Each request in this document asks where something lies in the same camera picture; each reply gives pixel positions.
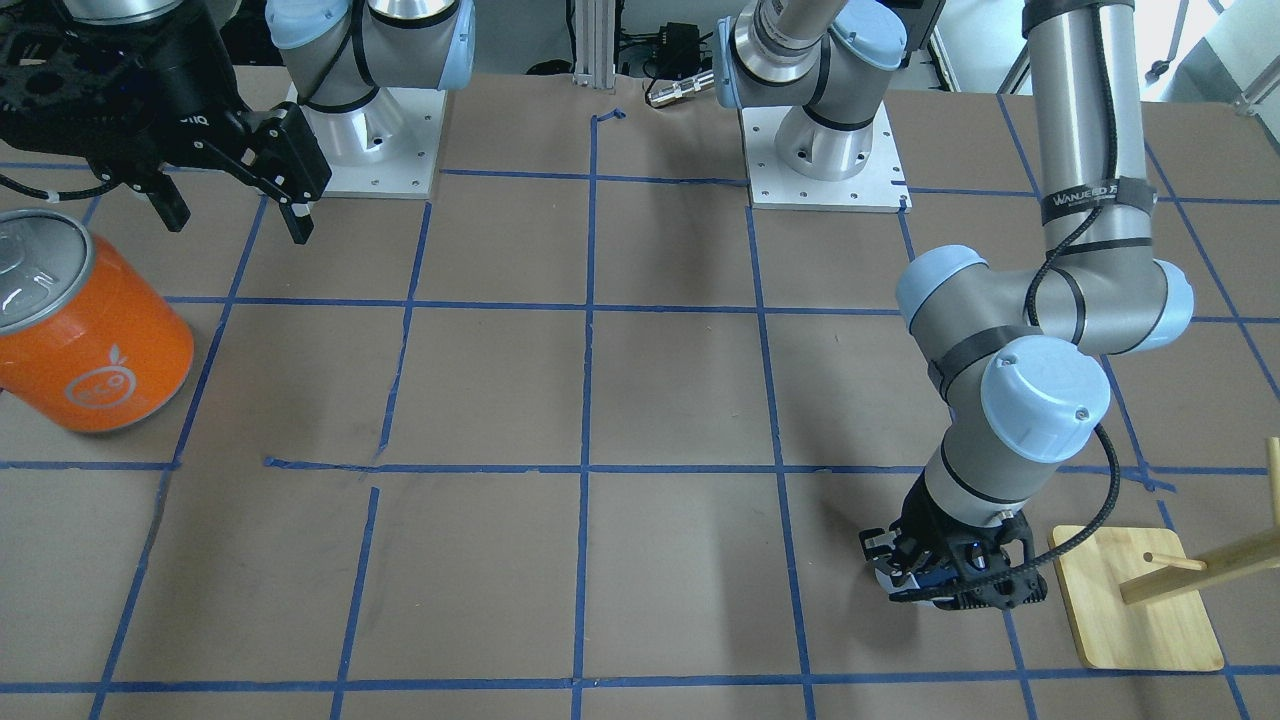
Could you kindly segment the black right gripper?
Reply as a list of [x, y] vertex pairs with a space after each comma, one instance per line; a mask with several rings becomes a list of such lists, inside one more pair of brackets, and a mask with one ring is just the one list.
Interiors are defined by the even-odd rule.
[[79, 158], [182, 232], [169, 167], [220, 170], [282, 204], [293, 243], [332, 177], [301, 108], [255, 111], [201, 1], [5, 1], [3, 142]]

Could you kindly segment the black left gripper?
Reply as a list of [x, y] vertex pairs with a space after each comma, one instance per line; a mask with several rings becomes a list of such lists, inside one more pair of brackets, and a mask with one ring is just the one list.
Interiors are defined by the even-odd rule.
[[915, 585], [911, 573], [947, 566], [957, 577], [946, 585], [890, 594], [899, 603], [927, 603], [955, 611], [1011, 610], [1046, 600], [1048, 588], [1037, 566], [1016, 566], [1007, 547], [1019, 542], [1030, 551], [1033, 534], [1023, 512], [996, 527], [972, 527], [951, 518], [918, 477], [901, 515], [886, 528], [861, 532], [864, 559], [881, 585]]

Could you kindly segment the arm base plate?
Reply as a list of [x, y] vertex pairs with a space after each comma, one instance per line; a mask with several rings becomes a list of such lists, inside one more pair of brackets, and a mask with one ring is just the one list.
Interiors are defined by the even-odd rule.
[[818, 124], [801, 108], [739, 111], [758, 209], [899, 213], [913, 208], [887, 108], [860, 129]]
[[321, 94], [303, 115], [329, 163], [325, 199], [411, 199], [431, 193], [445, 105], [436, 88], [366, 87]]

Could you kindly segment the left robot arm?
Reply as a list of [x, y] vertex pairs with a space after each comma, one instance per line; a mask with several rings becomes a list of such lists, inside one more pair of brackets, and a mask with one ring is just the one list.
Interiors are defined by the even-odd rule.
[[[1153, 254], [1132, 1], [1025, 1], [1044, 260], [997, 272], [963, 245], [913, 260], [895, 296], [952, 420], [900, 516], [859, 536], [890, 600], [1014, 609], [1043, 564], [1112, 511], [1117, 457], [1100, 359], [1189, 325], [1184, 273]], [[726, 108], [785, 108], [772, 141], [805, 179], [851, 181], [906, 49], [878, 1], [750, 1], [714, 32]]]

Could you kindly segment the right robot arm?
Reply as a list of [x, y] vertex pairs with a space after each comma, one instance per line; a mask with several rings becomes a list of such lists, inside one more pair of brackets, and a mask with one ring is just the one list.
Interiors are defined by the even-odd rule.
[[5, 1], [3, 141], [81, 158], [99, 191], [142, 193], [169, 231], [189, 209], [168, 167], [220, 170], [273, 199], [292, 240], [340, 156], [321, 119], [367, 120], [393, 88], [462, 88], [474, 65], [470, 1], [268, 1], [269, 37], [296, 97], [241, 96], [204, 1]]

